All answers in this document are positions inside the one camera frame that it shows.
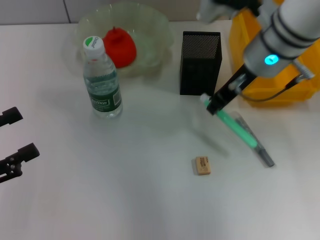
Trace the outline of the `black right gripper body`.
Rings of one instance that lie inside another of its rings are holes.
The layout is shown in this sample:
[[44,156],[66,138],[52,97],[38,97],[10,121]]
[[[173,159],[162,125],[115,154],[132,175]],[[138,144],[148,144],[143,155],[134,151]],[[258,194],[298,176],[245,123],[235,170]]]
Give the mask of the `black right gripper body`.
[[232,77],[213,96],[212,102],[217,106],[228,105],[242,90],[256,79],[243,64]]

